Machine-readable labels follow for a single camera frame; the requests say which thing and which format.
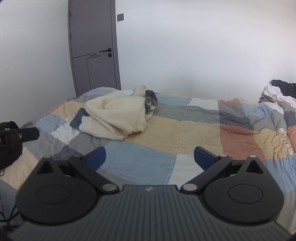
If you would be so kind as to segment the grey wall switch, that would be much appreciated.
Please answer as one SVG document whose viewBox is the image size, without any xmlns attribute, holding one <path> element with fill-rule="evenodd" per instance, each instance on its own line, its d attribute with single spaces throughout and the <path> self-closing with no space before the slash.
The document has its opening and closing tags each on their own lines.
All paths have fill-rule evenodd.
<svg viewBox="0 0 296 241">
<path fill-rule="evenodd" d="M 124 13 L 118 14 L 117 15 L 117 21 L 123 21 L 124 20 Z"/>
</svg>

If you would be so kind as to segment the grey bedroom door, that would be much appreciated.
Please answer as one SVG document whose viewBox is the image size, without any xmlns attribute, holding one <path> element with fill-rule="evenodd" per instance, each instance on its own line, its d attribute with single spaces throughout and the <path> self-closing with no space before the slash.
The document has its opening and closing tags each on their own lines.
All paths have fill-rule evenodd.
<svg viewBox="0 0 296 241">
<path fill-rule="evenodd" d="M 68 37 L 77 96 L 98 87 L 121 89 L 115 1 L 69 1 Z M 99 52 L 108 48 L 111 58 Z"/>
</svg>

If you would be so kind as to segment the colourful patchwork bed quilt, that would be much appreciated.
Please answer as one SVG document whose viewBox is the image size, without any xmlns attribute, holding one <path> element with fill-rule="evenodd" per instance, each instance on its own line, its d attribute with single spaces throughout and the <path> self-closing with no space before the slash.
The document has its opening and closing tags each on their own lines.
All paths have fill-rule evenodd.
<svg viewBox="0 0 296 241">
<path fill-rule="evenodd" d="M 107 157 L 98 172 L 117 185 L 181 186 L 202 171 L 193 158 L 196 146 L 239 160 L 256 155 L 285 196 L 278 223 L 295 231 L 295 109 L 288 103 L 250 105 L 241 98 L 224 101 L 159 94 L 158 111 L 145 132 L 123 141 L 96 138 L 70 126 L 85 102 L 112 92 L 111 88 L 91 90 L 28 122 L 28 127 L 39 129 L 40 137 L 23 145 L 22 155 L 1 171 L 1 179 L 19 189 L 41 157 L 64 160 L 103 146 Z"/>
</svg>

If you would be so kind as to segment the pile of clothes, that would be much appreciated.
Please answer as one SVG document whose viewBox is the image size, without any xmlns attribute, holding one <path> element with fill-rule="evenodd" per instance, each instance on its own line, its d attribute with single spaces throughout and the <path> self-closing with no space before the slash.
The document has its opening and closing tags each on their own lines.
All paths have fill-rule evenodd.
<svg viewBox="0 0 296 241">
<path fill-rule="evenodd" d="M 295 83 L 271 80 L 263 88 L 261 96 L 269 98 L 270 102 L 285 101 L 295 108 Z"/>
</svg>

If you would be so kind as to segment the cream striped fleece sweater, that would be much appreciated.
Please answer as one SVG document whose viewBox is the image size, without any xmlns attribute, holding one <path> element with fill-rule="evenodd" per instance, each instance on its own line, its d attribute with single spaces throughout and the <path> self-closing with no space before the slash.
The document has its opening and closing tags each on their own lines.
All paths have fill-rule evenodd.
<svg viewBox="0 0 296 241">
<path fill-rule="evenodd" d="M 154 91 L 137 84 L 131 94 L 116 91 L 85 102 L 69 125 L 97 138 L 122 141 L 145 131 L 158 104 Z"/>
</svg>

